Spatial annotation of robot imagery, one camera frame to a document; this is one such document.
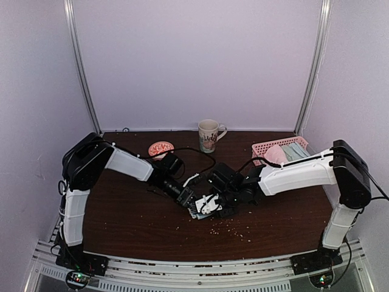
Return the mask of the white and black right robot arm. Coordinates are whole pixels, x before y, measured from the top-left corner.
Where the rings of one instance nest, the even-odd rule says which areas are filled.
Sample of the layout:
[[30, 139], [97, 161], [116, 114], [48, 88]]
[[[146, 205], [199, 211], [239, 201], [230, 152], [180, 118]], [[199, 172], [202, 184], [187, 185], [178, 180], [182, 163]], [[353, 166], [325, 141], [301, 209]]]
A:
[[220, 210], [241, 203], [255, 204], [265, 196], [313, 186], [337, 186], [338, 203], [321, 236], [320, 249], [312, 254], [316, 268], [325, 268], [335, 258], [343, 239], [352, 228], [357, 214], [371, 201], [370, 178], [365, 161], [343, 140], [316, 155], [288, 160], [257, 158], [261, 164], [246, 175], [225, 163], [218, 163], [208, 174], [214, 201]]

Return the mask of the large pink towel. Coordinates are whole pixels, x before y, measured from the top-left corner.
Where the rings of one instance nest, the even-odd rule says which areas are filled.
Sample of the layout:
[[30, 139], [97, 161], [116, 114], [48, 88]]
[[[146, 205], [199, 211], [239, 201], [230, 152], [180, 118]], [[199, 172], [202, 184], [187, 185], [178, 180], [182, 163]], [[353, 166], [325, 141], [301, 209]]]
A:
[[275, 164], [287, 163], [288, 159], [286, 157], [285, 152], [279, 145], [271, 146], [263, 156], [269, 162], [273, 162]]

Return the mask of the blue patterned cloth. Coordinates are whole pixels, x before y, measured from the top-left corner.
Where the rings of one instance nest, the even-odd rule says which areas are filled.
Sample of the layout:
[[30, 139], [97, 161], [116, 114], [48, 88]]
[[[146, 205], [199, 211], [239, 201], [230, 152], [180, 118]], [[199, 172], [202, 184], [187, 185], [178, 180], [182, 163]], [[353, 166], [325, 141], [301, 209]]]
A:
[[192, 219], [202, 220], [211, 216], [211, 214], [191, 213]]

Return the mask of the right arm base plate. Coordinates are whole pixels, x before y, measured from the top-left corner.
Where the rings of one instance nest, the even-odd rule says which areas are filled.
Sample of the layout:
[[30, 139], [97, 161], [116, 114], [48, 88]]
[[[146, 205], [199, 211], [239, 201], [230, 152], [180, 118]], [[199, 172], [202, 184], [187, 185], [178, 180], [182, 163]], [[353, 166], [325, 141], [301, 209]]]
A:
[[339, 250], [318, 249], [305, 254], [294, 255], [290, 258], [295, 275], [312, 273], [322, 269], [330, 269], [343, 263]]

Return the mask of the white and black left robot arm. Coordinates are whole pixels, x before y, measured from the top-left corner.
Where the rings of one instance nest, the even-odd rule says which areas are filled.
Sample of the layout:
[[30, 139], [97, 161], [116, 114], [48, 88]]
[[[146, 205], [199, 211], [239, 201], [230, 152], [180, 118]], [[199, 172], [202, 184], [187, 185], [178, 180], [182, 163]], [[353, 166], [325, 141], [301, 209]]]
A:
[[61, 232], [64, 261], [74, 270], [81, 270], [88, 263], [83, 252], [84, 211], [91, 189], [105, 169], [146, 182], [159, 188], [179, 205], [195, 208], [194, 191], [173, 178], [173, 172], [181, 162], [172, 153], [161, 161], [148, 162], [114, 146], [97, 133], [89, 133], [84, 137], [62, 160], [62, 175], [66, 186]]

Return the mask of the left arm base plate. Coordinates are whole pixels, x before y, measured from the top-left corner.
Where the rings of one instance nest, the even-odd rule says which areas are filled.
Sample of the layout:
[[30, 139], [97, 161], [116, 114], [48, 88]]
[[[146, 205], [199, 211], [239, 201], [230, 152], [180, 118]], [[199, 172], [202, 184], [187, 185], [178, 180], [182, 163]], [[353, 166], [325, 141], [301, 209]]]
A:
[[93, 276], [104, 276], [108, 267], [109, 259], [101, 255], [83, 254], [78, 263], [69, 255], [58, 255], [56, 265], [67, 269], [81, 271]]

